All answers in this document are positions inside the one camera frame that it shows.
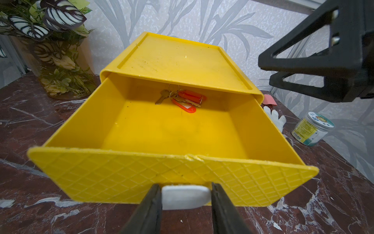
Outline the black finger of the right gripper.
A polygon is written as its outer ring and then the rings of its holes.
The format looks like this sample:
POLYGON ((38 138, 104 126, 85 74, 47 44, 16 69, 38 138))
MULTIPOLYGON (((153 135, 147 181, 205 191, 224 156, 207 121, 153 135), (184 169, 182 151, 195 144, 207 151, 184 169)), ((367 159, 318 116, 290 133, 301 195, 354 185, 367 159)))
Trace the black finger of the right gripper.
POLYGON ((353 102, 356 98, 374 97, 374 72, 360 71, 351 78, 324 77, 323 87, 286 82, 291 73, 277 72, 270 77, 270 86, 293 91, 328 102, 353 102))
POLYGON ((259 55, 258 66, 331 77, 374 72, 374 2, 325 1, 259 55))

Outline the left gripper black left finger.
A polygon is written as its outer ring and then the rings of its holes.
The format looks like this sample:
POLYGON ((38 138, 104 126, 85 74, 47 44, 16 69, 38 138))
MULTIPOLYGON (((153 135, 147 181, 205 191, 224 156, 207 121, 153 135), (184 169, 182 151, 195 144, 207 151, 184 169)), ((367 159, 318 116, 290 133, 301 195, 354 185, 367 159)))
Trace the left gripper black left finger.
POLYGON ((119 234, 159 234, 162 219, 161 188, 154 184, 119 234))

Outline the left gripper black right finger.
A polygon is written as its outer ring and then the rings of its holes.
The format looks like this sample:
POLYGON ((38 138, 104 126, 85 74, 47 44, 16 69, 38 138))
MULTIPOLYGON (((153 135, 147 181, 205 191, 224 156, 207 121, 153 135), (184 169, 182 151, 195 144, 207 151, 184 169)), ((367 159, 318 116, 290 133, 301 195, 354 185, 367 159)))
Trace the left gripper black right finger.
POLYGON ((253 234, 218 183, 212 183, 211 206, 214 234, 253 234))

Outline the yellow top drawer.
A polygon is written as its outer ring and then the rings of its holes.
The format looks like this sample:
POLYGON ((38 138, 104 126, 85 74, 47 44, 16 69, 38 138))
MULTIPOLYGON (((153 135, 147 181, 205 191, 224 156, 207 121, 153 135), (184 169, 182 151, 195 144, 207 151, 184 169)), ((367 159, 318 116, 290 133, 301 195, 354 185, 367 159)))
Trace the yellow top drawer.
POLYGON ((155 80, 110 76, 40 147, 36 164, 71 199, 138 204, 154 184, 220 184, 236 206, 266 207, 318 174, 261 107, 262 95, 194 88, 188 113, 155 80))

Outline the keys with red tags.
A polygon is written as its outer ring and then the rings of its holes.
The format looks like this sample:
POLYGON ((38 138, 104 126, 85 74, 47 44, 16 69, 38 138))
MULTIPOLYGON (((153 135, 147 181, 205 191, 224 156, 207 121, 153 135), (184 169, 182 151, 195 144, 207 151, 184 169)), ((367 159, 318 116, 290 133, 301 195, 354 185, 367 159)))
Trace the keys with red tags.
POLYGON ((164 89, 160 95, 161 97, 155 102, 155 105, 160 105, 164 100, 170 99, 173 104, 190 114, 195 113, 197 108, 201 108, 201 105, 207 100, 203 94, 179 88, 174 91, 170 88, 164 89))

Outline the yellow drawer cabinet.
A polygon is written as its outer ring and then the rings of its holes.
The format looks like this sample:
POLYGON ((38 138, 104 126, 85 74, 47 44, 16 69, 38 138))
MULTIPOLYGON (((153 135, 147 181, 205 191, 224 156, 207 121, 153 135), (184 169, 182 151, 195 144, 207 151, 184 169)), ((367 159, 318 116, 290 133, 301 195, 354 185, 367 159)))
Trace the yellow drawer cabinet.
POLYGON ((239 66, 215 45, 142 33, 101 72, 110 75, 252 95, 261 104, 262 92, 239 66))

